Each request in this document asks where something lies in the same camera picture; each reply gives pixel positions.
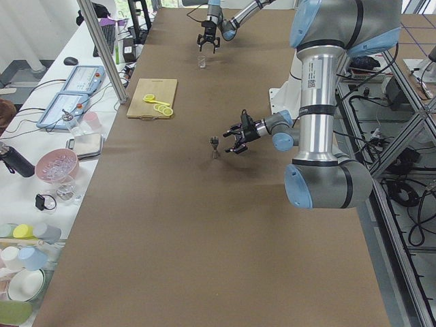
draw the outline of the metal jigger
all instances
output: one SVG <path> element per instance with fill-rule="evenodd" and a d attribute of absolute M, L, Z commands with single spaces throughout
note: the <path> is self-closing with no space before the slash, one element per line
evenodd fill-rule
<path fill-rule="evenodd" d="M 218 144 L 219 144 L 219 139 L 217 136 L 213 136 L 210 140 L 209 143 L 212 145 L 213 147 L 213 152 L 212 152 L 212 158 L 213 159 L 217 159 L 219 157 L 219 152 L 217 150 L 218 148 Z"/>

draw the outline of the blue cup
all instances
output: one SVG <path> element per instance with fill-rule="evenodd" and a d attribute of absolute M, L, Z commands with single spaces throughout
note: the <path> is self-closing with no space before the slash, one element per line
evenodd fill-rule
<path fill-rule="evenodd" d="M 18 252 L 18 259 L 21 260 L 27 270 L 34 271 L 46 265 L 48 255 L 36 247 L 23 247 Z"/>

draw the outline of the aluminum rail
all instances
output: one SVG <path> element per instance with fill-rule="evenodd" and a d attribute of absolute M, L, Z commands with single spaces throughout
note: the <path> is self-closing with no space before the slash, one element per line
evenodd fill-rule
<path fill-rule="evenodd" d="M 114 87 L 116 96 L 118 97 L 120 104 L 124 104 L 127 101 L 127 94 L 123 84 L 121 83 L 121 79 L 119 78 L 118 70 L 116 69 L 112 55 L 109 52 L 102 29 L 98 23 L 93 4 L 90 0 L 77 0 L 77 3 L 80 7 L 84 20 L 87 23 L 91 38 L 93 39 L 98 53 L 102 58 L 104 68 L 108 73 L 109 80 Z"/>

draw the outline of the pink cup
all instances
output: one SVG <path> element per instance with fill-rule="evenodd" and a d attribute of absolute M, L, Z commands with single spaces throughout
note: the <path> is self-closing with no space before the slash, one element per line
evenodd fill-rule
<path fill-rule="evenodd" d="M 88 111 L 83 115 L 83 121 L 86 122 L 93 131 L 102 128 L 98 115 L 94 111 Z"/>

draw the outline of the shot glass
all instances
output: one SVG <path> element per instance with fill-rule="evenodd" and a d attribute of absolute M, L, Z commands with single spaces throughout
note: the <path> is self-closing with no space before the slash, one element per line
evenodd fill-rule
<path fill-rule="evenodd" d="M 197 61 L 199 68 L 206 68 L 206 56 L 198 56 Z"/>

